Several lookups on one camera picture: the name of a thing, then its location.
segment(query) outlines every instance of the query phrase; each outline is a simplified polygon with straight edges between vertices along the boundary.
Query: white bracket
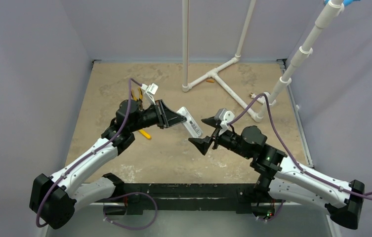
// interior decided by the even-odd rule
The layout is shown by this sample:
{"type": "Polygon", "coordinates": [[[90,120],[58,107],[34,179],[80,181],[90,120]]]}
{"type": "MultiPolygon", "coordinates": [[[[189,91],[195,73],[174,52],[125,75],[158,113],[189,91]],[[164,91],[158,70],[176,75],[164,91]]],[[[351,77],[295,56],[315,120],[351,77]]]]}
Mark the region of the white bracket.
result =
{"type": "MultiPolygon", "coordinates": [[[[264,94],[266,94],[267,96],[270,96],[270,93],[265,91],[264,94]]],[[[251,99],[254,99],[257,95],[254,94],[254,93],[250,93],[250,97],[251,99]]],[[[266,99],[264,99],[264,96],[260,97],[257,99],[257,102],[260,103],[260,104],[264,104],[266,103],[266,99]]],[[[272,103],[269,103],[270,107],[273,107],[276,105],[276,100],[274,100],[272,103]]]]}
{"type": "Polygon", "coordinates": [[[144,95],[148,99],[149,103],[155,105],[154,95],[158,90],[157,84],[152,83],[149,86],[142,84],[141,89],[144,91],[144,95]]]}
{"type": "Polygon", "coordinates": [[[221,121],[221,130],[219,132],[219,135],[221,135],[222,133],[226,132],[228,130],[228,123],[231,122],[232,120],[234,120],[235,118],[235,115],[233,112],[231,111],[227,111],[226,109],[220,109],[216,115],[215,115],[215,119],[218,119],[221,121]]]}

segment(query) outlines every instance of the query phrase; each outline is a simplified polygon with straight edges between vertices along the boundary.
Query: sandy floor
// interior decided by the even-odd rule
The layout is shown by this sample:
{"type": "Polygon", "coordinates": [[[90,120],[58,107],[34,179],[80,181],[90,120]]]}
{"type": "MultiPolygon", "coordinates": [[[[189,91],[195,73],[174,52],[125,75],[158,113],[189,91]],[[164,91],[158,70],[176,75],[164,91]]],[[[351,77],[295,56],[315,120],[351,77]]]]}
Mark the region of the sandy floor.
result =
{"type": "MultiPolygon", "coordinates": [[[[189,82],[202,76],[219,64],[191,64],[189,82]]],[[[219,73],[228,85],[249,103],[250,92],[271,90],[281,76],[277,64],[236,64],[219,73]]],[[[227,108],[238,115],[243,109],[217,83],[202,82],[187,93],[182,92],[181,64],[120,64],[96,63],[93,67],[80,116],[72,139],[67,164],[75,160],[100,137],[115,116],[119,103],[128,96],[127,81],[134,78],[145,84],[159,86],[155,99],[163,99],[167,106],[177,111],[185,106],[198,121],[204,135],[211,135],[213,128],[200,119],[214,116],[218,109],[227,108]]],[[[301,163],[305,162],[301,139],[291,103],[286,92],[278,97],[273,108],[275,125],[283,140],[301,163]]],[[[252,107],[258,111],[260,104],[252,107]]],[[[245,115],[235,124],[236,131],[257,125],[268,137],[267,143],[283,150],[265,117],[255,123],[245,115]]],[[[183,125],[169,129],[146,128],[151,140],[135,133],[135,142],[119,157],[97,170],[87,182],[112,172],[130,183],[250,183],[258,178],[250,160],[224,148],[210,150],[206,156],[187,141],[190,134],[183,125]]]]}

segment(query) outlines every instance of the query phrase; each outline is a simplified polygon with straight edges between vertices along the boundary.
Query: small object on floor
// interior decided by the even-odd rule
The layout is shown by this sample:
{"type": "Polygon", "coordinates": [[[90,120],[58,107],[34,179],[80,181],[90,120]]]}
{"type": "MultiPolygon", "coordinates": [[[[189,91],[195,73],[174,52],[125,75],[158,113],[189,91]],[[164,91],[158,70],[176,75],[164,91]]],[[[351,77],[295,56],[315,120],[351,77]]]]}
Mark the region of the small object on floor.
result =
{"type": "Polygon", "coordinates": [[[183,122],[183,125],[186,127],[187,131],[189,131],[192,137],[200,138],[203,135],[203,131],[201,130],[199,125],[196,123],[195,119],[192,117],[189,111],[186,109],[186,107],[181,107],[177,111],[177,113],[187,118],[187,121],[183,122]]]}
{"type": "Polygon", "coordinates": [[[142,136],[144,136],[146,139],[148,139],[148,140],[151,139],[151,135],[149,135],[149,133],[147,133],[147,132],[144,131],[143,129],[138,130],[138,132],[139,132],[140,134],[142,134],[142,136]]]}
{"type": "MultiPolygon", "coordinates": [[[[270,95],[270,93],[267,92],[267,91],[265,91],[264,94],[266,94],[267,96],[270,95]]],[[[251,97],[251,99],[254,99],[256,96],[257,96],[256,94],[254,94],[254,93],[250,93],[250,97],[251,97]]],[[[264,97],[262,96],[262,97],[260,97],[260,98],[257,99],[257,102],[260,103],[260,104],[264,104],[264,102],[266,102],[266,100],[265,100],[264,97]]],[[[276,100],[274,100],[272,103],[270,103],[270,106],[271,106],[271,107],[274,106],[274,105],[276,105],[276,100]]]]}

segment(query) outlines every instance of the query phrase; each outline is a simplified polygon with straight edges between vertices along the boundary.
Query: gray wall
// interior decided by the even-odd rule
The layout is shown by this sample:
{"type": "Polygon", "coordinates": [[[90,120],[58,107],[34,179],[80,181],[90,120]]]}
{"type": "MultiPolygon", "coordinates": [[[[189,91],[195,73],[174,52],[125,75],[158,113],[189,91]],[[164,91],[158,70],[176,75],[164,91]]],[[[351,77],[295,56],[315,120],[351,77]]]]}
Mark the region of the gray wall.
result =
{"type": "MultiPolygon", "coordinates": [[[[191,62],[234,56],[250,0],[190,0],[191,62]]],[[[242,61],[287,58],[321,0],[258,0],[242,61]]],[[[90,57],[181,61],[181,0],[62,0],[90,57]]]]}
{"type": "Polygon", "coordinates": [[[60,1],[0,1],[0,236],[39,231],[32,182],[64,163],[90,64],[60,1]]]}
{"type": "MultiPolygon", "coordinates": [[[[291,87],[314,165],[372,191],[372,1],[348,6],[313,49],[291,87]]],[[[343,236],[372,236],[372,201],[364,203],[359,230],[343,236]]]]}

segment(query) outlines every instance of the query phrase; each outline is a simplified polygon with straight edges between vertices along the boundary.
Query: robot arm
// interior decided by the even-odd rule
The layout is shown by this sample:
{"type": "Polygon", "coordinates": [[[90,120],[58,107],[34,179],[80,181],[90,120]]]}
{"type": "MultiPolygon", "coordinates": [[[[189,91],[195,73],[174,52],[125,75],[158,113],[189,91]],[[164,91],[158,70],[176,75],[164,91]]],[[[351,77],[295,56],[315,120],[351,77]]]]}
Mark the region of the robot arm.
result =
{"type": "Polygon", "coordinates": [[[83,182],[98,168],[127,149],[135,140],[134,131],[152,125],[164,129],[186,121],[183,115],[170,110],[162,100],[153,100],[147,109],[141,109],[140,101],[131,101],[127,121],[120,135],[112,140],[121,128],[128,111],[127,107],[127,100],[120,103],[116,117],[111,120],[110,126],[83,155],[52,175],[41,174],[34,180],[29,206],[37,213],[46,193],[61,177],[63,178],[46,199],[40,213],[40,217],[52,228],[58,229],[65,225],[76,210],[97,200],[113,196],[118,184],[123,183],[115,175],[106,174],[90,184],[83,185],[83,182]],[[103,145],[105,146],[97,151],[97,148],[103,145]],[[83,159],[90,153],[92,153],[90,157],[83,159]],[[66,173],[75,164],[77,166],[66,173]]]}
{"type": "Polygon", "coordinates": [[[257,126],[248,126],[241,135],[225,130],[225,124],[234,118],[231,111],[221,109],[216,116],[202,119],[202,122],[215,128],[210,137],[189,138],[196,148],[205,155],[212,143],[212,149],[219,145],[234,153],[252,159],[250,167],[260,173],[255,192],[264,193],[269,198],[285,199],[301,204],[315,206],[339,225],[357,229],[363,199],[342,190],[364,193],[363,183],[354,180],[346,182],[334,179],[305,165],[297,165],[286,154],[266,143],[267,137],[257,126]],[[339,188],[330,186],[312,176],[328,181],[339,188]]]}

